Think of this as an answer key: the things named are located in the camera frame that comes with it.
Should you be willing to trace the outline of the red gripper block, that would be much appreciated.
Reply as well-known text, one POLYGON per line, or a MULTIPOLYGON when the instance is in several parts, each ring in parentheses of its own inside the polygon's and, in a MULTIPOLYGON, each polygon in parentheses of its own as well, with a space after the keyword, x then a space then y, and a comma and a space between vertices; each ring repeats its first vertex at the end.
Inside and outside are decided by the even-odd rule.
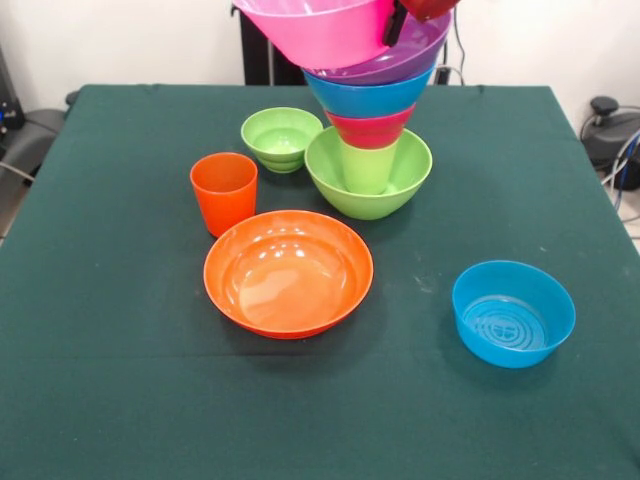
POLYGON ((400 0, 402 5, 395 5, 386 23, 382 35, 382 43, 388 47, 397 44, 407 14, 419 22, 438 18, 457 6, 460 0, 400 0))

